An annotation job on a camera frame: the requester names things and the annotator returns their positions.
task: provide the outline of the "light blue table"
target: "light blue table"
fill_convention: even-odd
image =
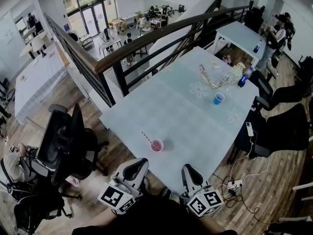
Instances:
[[[230,24],[227,24],[221,28],[218,28],[217,34],[214,40],[213,45],[213,54],[216,54],[216,47],[220,37],[226,39],[232,44],[236,45],[238,48],[242,49],[244,52],[253,57],[252,67],[255,67],[259,60],[262,59],[263,53],[266,46],[266,40],[262,38],[259,34],[244,26],[242,23],[235,21]],[[262,39],[261,46],[257,53],[254,53],[253,50]]]
[[[144,82],[101,116],[129,150],[149,160],[150,171],[168,188],[184,191],[181,168],[192,164],[209,177],[233,144],[256,95],[250,81],[213,89],[200,74],[199,66],[210,68],[216,60],[221,71],[230,67],[201,49],[194,48],[166,69]],[[216,92],[225,101],[214,105]],[[164,142],[154,153],[142,135]]]

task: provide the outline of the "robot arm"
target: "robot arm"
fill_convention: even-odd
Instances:
[[[216,211],[224,203],[219,191],[210,190],[211,185],[194,166],[185,164],[181,175],[186,191],[181,195],[180,203],[186,205],[197,217]]]
[[[144,178],[149,169],[149,162],[145,158],[132,159],[122,163],[105,183],[98,200],[111,207],[116,214],[125,214],[139,197]]]

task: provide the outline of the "pink cup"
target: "pink cup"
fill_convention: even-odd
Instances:
[[[161,140],[153,140],[152,144],[150,144],[150,149],[153,152],[160,152],[164,148],[164,144],[163,144],[163,142]]]

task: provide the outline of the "blue cup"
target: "blue cup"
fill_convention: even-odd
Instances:
[[[218,93],[215,94],[214,104],[220,104],[224,100],[225,100],[225,96],[224,96],[223,93],[218,92]]]

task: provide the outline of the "blue bottle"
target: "blue bottle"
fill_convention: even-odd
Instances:
[[[254,53],[257,53],[259,51],[259,48],[261,46],[261,42],[262,42],[262,39],[260,39],[260,41],[258,42],[258,44],[256,45],[256,47],[254,48],[253,52]]]
[[[246,84],[246,81],[251,77],[251,74],[253,72],[253,68],[250,67],[248,70],[245,71],[241,79],[238,81],[238,86],[243,87]]]

